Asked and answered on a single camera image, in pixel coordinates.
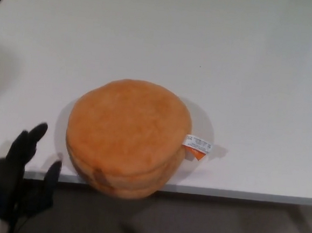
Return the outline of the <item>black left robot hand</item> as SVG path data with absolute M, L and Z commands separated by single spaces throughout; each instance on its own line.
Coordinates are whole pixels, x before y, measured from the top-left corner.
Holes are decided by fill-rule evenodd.
M 62 168 L 55 161 L 46 172 L 41 184 L 31 191 L 23 188 L 25 166 L 34 157 L 37 143 L 47 132 L 41 123 L 30 131 L 22 131 L 13 141 L 7 155 L 0 158 L 0 220 L 13 231 L 20 217 L 32 217 L 52 208 L 53 193 Z

